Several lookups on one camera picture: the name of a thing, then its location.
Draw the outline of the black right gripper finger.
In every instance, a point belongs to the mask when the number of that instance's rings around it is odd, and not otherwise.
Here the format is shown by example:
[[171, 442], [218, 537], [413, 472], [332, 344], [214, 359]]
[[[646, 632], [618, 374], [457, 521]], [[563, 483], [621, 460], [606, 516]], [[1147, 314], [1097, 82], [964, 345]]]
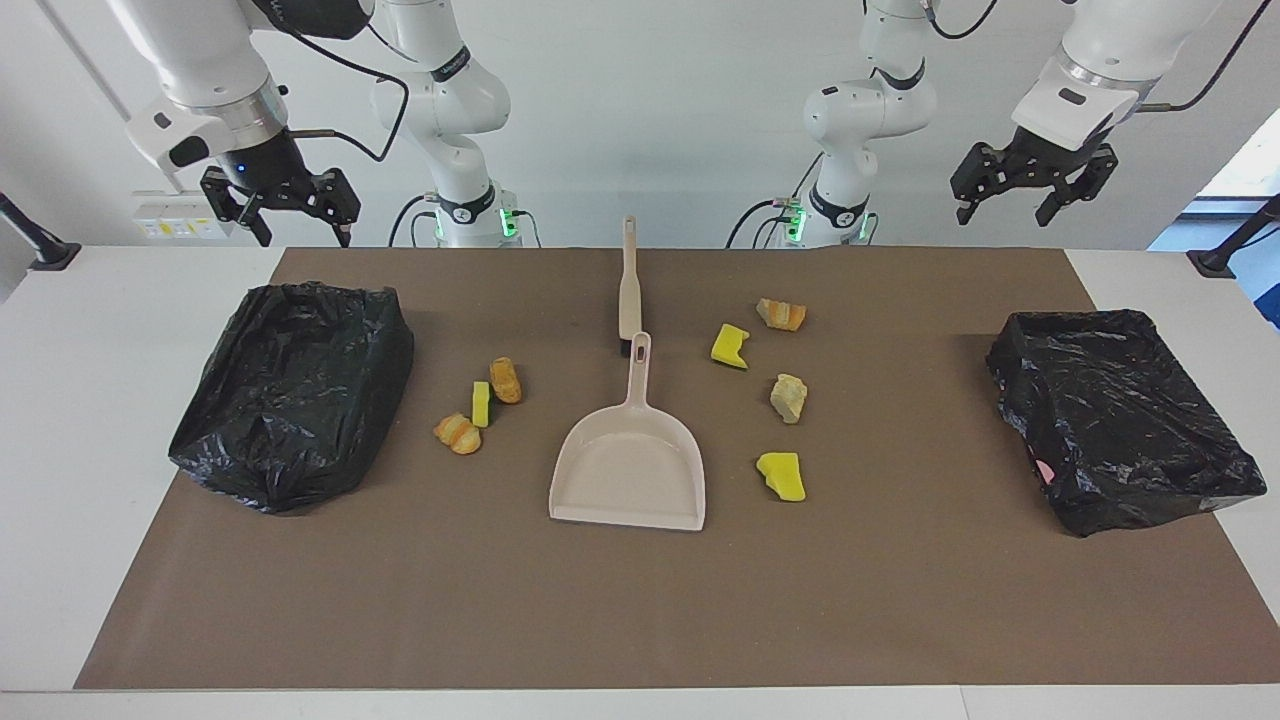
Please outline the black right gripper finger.
[[361, 202], [339, 168], [312, 176], [315, 217], [324, 220], [339, 246], [351, 246], [352, 227], [358, 220]]
[[241, 202], [233, 192], [233, 183], [221, 168], [206, 168], [202, 174], [202, 191], [209, 206], [219, 222], [236, 223], [247, 229], [261, 247], [269, 247], [273, 241], [266, 222], [261, 218], [262, 200], [251, 193]]

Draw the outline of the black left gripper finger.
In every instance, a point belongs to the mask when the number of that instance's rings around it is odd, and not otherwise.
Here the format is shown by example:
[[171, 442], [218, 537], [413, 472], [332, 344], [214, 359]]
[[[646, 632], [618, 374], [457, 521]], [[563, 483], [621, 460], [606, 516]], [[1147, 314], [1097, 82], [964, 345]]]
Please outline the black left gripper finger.
[[1037, 224], [1047, 227], [1066, 206], [1096, 199], [1117, 164], [1114, 149], [1096, 149], [1078, 167], [1042, 164], [1039, 173], [1050, 182], [1051, 191], [1036, 210]]
[[966, 225], [982, 202], [1010, 188], [1002, 152], [989, 145], [973, 145], [952, 173], [950, 188], [957, 202], [956, 220]]

